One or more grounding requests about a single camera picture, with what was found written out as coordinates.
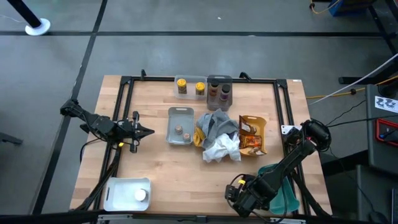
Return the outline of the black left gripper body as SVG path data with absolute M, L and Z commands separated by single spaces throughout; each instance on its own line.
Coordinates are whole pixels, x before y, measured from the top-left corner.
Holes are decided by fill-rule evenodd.
M 139 113 L 137 111 L 133 111 L 132 121 L 129 121 L 126 118 L 119 122 L 119 126 L 125 132 L 124 137 L 132 140 L 132 142 L 130 143 L 130 152 L 137 152 L 137 147 L 139 145 L 139 140 L 136 136 L 136 128 L 138 120 L 139 120 Z

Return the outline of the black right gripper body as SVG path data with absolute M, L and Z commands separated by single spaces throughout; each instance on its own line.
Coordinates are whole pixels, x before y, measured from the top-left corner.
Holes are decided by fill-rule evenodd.
M 261 209 L 264 206 L 259 194 L 251 185 L 253 180 L 253 175 L 238 174 L 225 188 L 225 199 L 228 205 L 240 217 L 248 217 L 255 209 Z

